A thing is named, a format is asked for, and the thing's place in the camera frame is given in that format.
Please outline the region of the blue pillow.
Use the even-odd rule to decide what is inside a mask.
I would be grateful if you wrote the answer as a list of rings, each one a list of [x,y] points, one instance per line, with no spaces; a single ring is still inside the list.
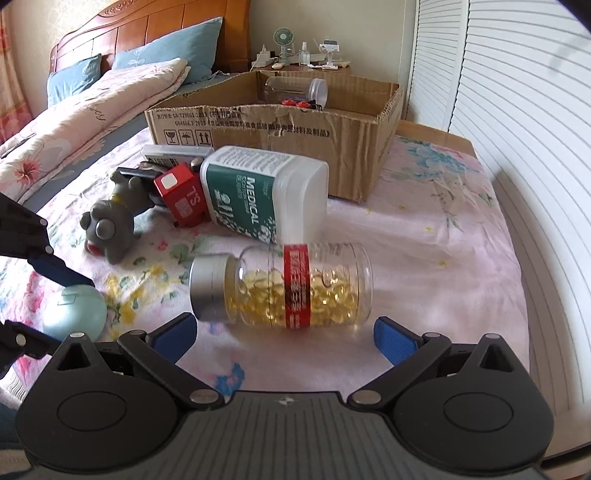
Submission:
[[[117,53],[112,70],[181,58],[190,71],[184,84],[198,83],[212,76],[217,40],[223,19],[215,17],[164,35],[144,46]]]
[[[81,93],[98,81],[101,77],[101,60],[102,55],[97,54],[51,73],[46,83],[48,106]]]

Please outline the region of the jar of yellow capsules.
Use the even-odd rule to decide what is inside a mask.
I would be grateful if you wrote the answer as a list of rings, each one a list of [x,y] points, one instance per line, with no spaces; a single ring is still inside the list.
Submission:
[[[190,305],[197,320],[304,330],[365,322],[374,277],[359,243],[260,245],[239,255],[193,259]]]

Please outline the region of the red fidget cube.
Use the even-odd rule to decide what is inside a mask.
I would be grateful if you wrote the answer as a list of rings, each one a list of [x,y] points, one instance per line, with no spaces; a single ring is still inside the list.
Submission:
[[[159,196],[179,227],[195,227],[211,220],[199,175],[181,163],[153,181]]]

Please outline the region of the clear spray bottle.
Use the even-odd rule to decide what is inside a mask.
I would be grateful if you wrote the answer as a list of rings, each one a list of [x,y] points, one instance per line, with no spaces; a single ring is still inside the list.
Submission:
[[[308,66],[311,64],[311,53],[308,51],[308,42],[301,42],[301,51],[298,54],[298,63],[301,66]]]

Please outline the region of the white phone stand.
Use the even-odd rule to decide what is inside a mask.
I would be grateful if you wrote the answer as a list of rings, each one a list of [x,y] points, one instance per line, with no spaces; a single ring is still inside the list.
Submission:
[[[329,70],[338,70],[339,66],[335,63],[335,53],[341,51],[339,42],[337,40],[325,39],[318,44],[318,50],[325,54],[325,63],[322,64],[322,68]]]

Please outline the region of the pink floral table cloth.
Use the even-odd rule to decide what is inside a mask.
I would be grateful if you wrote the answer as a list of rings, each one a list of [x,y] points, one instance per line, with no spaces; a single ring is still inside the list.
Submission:
[[[104,336],[152,330],[190,307],[188,271],[204,253],[239,253],[245,237],[205,223],[174,227],[152,209],[138,220],[140,239],[116,266],[83,248],[79,218],[112,191],[111,173],[134,166],[151,140],[141,131],[100,158],[47,203],[33,209],[68,266],[105,295]],[[440,332],[459,343],[501,334],[529,359],[521,270],[493,186],[470,141],[401,122],[387,162],[363,204],[332,199],[322,228],[328,242],[358,242],[374,273],[374,317],[417,333]],[[202,324],[180,366],[223,394],[235,390],[338,390],[349,394],[388,368],[373,326],[305,332]]]

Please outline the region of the clear plastic jar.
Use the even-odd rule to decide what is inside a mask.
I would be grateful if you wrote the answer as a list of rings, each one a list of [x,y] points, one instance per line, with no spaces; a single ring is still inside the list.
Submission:
[[[294,98],[315,100],[325,108],[328,97],[328,83],[322,78],[274,76],[266,80],[263,90],[264,101],[273,104],[280,104],[281,100]]]

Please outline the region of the wooden headboard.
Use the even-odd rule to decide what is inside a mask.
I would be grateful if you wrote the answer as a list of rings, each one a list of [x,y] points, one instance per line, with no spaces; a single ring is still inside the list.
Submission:
[[[214,66],[226,73],[249,70],[249,0],[125,0],[109,5],[51,50],[49,71],[99,54],[101,71],[115,55],[183,28],[221,17]]]

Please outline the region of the small green desk fan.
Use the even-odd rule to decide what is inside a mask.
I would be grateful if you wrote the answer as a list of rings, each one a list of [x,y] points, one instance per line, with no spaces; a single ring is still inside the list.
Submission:
[[[287,27],[277,28],[273,32],[273,41],[280,47],[280,64],[290,65],[290,58],[294,54],[294,32]]]

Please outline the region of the brown cardboard box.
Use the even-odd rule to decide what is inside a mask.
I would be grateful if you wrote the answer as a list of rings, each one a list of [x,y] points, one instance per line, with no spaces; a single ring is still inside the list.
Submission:
[[[335,72],[281,72],[281,79],[321,77],[322,110],[266,102],[270,71],[252,71],[169,97],[146,110],[159,145],[238,145],[303,155],[329,164],[329,194],[363,202],[374,189],[396,134],[403,93],[396,83]]]

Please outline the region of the white medical cotton container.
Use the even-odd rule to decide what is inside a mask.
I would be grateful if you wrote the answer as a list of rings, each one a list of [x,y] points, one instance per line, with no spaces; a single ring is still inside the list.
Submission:
[[[329,165],[306,156],[224,146],[199,170],[211,220],[273,244],[318,240],[327,217]]]

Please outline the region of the clear flat plastic case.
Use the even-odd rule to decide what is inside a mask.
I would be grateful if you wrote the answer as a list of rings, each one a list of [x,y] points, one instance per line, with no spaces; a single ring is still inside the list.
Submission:
[[[170,169],[181,163],[191,164],[193,161],[200,163],[211,155],[214,149],[202,146],[146,144],[141,152],[148,163]]]

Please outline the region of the wooden nightstand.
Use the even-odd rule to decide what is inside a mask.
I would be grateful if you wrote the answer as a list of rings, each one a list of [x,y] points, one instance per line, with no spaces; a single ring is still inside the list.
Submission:
[[[352,74],[352,69],[349,66],[346,67],[338,67],[337,69],[329,69],[329,68],[324,68],[318,65],[312,65],[312,66],[304,66],[304,65],[287,65],[287,66],[283,66],[280,65],[276,68],[276,64],[271,64],[271,65],[267,65],[264,67],[252,67],[252,71],[269,71],[269,72],[297,72],[297,73],[303,73],[303,72],[325,72],[325,73],[342,73],[342,74]]]

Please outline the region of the grey rhino squeeze toy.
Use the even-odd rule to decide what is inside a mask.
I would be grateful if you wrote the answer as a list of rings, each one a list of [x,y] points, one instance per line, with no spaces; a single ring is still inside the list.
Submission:
[[[135,241],[135,218],[154,207],[136,179],[114,182],[111,197],[95,202],[80,218],[84,247],[95,257],[119,263]]]

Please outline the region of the light teal oval case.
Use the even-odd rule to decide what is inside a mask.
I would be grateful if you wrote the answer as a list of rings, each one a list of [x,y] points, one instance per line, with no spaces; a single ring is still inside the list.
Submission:
[[[41,316],[42,331],[57,340],[82,332],[92,341],[101,335],[107,318],[103,295],[89,285],[65,287]]]

